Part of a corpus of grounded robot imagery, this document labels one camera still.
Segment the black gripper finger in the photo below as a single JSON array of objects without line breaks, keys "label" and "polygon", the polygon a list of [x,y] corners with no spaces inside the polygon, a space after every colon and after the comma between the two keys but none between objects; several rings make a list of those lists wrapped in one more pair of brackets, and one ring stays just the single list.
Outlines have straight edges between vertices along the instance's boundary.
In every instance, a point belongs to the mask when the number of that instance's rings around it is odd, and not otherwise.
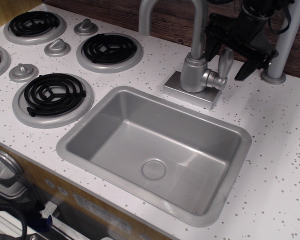
[{"label": "black gripper finger", "polygon": [[249,75],[251,75],[256,70],[257,66],[258,62],[256,60],[247,60],[239,69],[234,79],[237,81],[244,81]]},{"label": "black gripper finger", "polygon": [[222,42],[215,37],[207,37],[205,57],[210,62],[218,53],[222,46]]}]

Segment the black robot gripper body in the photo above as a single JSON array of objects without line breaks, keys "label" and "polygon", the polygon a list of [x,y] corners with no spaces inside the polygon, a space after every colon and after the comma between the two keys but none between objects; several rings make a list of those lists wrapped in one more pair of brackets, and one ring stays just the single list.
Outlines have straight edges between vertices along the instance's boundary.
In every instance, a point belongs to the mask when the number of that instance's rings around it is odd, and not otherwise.
[{"label": "black robot gripper body", "polygon": [[236,18],[212,13],[205,28],[206,38],[215,37],[246,61],[257,61],[256,69],[266,68],[278,56],[275,46],[264,34],[266,23],[266,18],[254,17],[244,10]]}]

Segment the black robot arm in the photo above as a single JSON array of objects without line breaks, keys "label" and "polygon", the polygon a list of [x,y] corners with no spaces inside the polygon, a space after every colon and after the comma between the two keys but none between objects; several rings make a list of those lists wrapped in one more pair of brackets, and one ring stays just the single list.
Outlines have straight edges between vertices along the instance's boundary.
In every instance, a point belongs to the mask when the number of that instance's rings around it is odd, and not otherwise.
[{"label": "black robot arm", "polygon": [[246,58],[236,80],[245,80],[256,69],[266,69],[279,54],[264,34],[264,27],[274,12],[272,0],[244,0],[236,18],[210,14],[205,28],[206,59],[211,61],[225,45]]}]

